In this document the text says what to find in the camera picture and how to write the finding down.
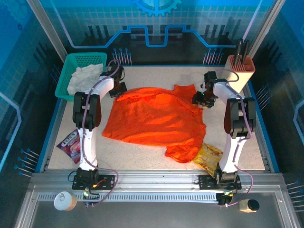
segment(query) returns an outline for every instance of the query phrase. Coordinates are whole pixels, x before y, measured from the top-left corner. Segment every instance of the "white cloth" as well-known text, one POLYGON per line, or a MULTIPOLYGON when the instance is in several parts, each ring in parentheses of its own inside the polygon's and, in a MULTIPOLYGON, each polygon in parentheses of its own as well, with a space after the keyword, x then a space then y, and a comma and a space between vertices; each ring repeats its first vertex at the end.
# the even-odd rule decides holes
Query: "white cloth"
POLYGON ((101 63, 97 65, 91 64, 83 68, 77 67, 68 84, 68 94, 74 95, 76 92, 84 92, 93 87, 103 71, 103 66, 104 65, 101 63))

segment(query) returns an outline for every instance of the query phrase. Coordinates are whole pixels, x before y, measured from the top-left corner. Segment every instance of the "snack bag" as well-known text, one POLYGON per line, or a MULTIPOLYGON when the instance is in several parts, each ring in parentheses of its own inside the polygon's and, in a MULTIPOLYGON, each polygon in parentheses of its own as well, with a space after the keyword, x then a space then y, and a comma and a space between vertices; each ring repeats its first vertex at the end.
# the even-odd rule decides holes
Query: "snack bag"
POLYGON ((57 147, 77 164, 80 161, 80 138, 77 129, 69 134, 57 147))
POLYGON ((223 156, 223 152, 214 146, 203 143, 199 152, 192 160, 195 164, 205 169, 211 176, 217 168, 217 164, 223 156))

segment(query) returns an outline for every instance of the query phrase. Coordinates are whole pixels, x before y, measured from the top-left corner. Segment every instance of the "gear logo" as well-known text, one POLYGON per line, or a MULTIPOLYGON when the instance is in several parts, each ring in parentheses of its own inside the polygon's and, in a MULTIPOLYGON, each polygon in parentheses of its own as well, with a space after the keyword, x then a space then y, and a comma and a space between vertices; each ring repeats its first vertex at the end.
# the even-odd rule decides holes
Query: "gear logo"
POLYGON ((142 13, 148 13, 149 16, 154 14, 158 17, 171 13, 171 10, 176 9, 176 5, 181 3, 181 0, 135 0, 134 3, 142 13))
POLYGON ((13 18, 21 23, 28 14, 26 0, 0 0, 0 7, 6 6, 13 18))

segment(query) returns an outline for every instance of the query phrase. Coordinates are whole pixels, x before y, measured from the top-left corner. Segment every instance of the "orange cloth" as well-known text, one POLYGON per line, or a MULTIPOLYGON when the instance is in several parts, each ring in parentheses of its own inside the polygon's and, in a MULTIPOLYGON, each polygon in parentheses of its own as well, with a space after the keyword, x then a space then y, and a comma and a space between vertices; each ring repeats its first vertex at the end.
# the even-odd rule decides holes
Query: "orange cloth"
POLYGON ((167 146, 166 156, 190 162, 206 134, 203 109, 191 103, 194 85, 174 90, 139 88, 117 98, 103 136, 152 146, 167 146))

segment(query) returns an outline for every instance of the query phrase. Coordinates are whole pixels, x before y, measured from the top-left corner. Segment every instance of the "green basket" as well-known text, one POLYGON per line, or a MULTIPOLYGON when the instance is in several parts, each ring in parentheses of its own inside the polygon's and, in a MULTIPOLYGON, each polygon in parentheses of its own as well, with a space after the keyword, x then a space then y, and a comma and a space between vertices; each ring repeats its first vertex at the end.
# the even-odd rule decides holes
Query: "green basket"
POLYGON ((105 71, 106 59, 107 54, 101 52, 73 53, 67 55, 55 90, 55 96, 64 98, 67 101, 74 101, 74 96, 69 95, 67 92, 67 86, 72 78, 72 73, 76 71, 77 67, 86 67, 90 64, 96 65, 101 63, 103 63, 103 71, 105 71))

